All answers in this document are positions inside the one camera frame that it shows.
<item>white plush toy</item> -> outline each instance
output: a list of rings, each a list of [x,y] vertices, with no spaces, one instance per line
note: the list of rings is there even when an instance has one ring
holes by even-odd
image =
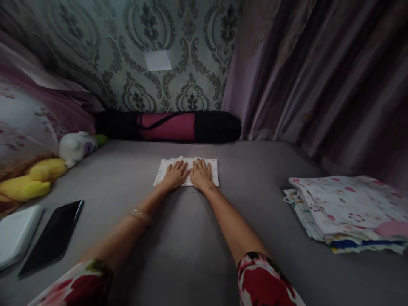
[[[58,156],[64,159],[65,166],[71,169],[97,148],[97,139],[88,132],[66,134],[59,141]]]

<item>floral pillow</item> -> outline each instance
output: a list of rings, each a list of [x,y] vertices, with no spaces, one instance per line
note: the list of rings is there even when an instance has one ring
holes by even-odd
[[[0,75],[0,181],[57,156],[67,132],[44,104]]]

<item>white device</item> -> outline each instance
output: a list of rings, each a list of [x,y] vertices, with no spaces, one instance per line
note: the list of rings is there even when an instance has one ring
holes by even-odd
[[[43,211],[36,205],[0,221],[0,270],[24,257]]]

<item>damask wallpaper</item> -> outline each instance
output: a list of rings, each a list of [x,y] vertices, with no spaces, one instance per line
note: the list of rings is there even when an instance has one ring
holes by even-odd
[[[0,26],[107,107],[219,110],[243,1],[2,0]],[[172,70],[147,70],[155,50]]]

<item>hand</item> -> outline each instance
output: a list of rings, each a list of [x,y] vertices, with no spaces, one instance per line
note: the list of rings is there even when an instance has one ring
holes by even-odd
[[[184,161],[176,161],[174,166],[171,164],[167,168],[166,175],[164,176],[163,181],[157,186],[164,187],[167,190],[172,190],[180,187],[187,178],[190,170],[187,170],[187,163],[184,164]]]
[[[211,164],[205,165],[203,159],[193,161],[193,167],[190,169],[190,178],[195,188],[203,191],[203,189],[214,188],[213,177],[211,175]]]

